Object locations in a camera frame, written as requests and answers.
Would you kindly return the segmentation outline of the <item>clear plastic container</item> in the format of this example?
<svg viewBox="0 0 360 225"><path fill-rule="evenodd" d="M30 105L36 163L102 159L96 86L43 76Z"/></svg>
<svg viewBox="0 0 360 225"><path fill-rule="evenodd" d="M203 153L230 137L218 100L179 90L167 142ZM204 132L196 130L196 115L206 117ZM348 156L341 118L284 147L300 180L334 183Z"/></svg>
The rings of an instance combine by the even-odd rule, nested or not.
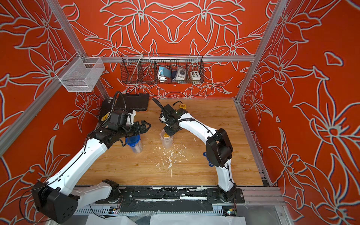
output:
<svg viewBox="0 0 360 225"><path fill-rule="evenodd" d="M143 145L141 143L141 141L137 142L137 143L130 143L128 144L131 148L131 150L134 153L141 153L143 151Z"/></svg>
<svg viewBox="0 0 360 225"><path fill-rule="evenodd" d="M164 133L166 133L164 130L160 132L160 140L165 149L170 149L173 145L173 136L170 136L171 138L169 140L165 140Z"/></svg>

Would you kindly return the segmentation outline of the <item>white bottle yellow cap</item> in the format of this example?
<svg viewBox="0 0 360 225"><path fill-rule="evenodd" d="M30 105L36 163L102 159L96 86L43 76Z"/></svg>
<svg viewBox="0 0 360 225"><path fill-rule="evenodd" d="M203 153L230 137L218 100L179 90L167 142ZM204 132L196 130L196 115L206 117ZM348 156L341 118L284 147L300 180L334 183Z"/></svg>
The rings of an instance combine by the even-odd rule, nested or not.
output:
<svg viewBox="0 0 360 225"><path fill-rule="evenodd" d="M169 140L171 137L167 134L167 133L164 133L164 139L165 140Z"/></svg>

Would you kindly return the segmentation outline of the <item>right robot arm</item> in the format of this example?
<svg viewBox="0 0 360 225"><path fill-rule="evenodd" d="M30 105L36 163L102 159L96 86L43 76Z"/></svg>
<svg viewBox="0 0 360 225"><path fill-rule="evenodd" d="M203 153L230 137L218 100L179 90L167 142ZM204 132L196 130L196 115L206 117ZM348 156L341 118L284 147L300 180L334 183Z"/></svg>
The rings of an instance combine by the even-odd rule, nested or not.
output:
<svg viewBox="0 0 360 225"><path fill-rule="evenodd" d="M218 178L218 197L228 203L235 201L237 185L233 179L231 162L233 147L227 132L220 128L211 128L183 109L173 112L161 112L159 121L164 123L164 131L173 136L185 129L199 138L206 146L206 157L215 166Z"/></svg>

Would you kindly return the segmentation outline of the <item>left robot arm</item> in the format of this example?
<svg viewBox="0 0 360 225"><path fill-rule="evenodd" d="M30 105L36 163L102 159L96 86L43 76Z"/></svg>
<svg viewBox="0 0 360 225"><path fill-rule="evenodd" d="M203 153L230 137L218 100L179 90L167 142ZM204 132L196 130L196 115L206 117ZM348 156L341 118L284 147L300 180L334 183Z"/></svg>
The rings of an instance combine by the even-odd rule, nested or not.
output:
<svg viewBox="0 0 360 225"><path fill-rule="evenodd" d="M90 166L122 138L147 133L151 124L142 120L132 124L103 123L88 134L84 147L47 182L36 183L32 197L37 211L61 224L76 210L99 200L117 203L121 198L119 184L103 180L97 185L75 190L75 186Z"/></svg>

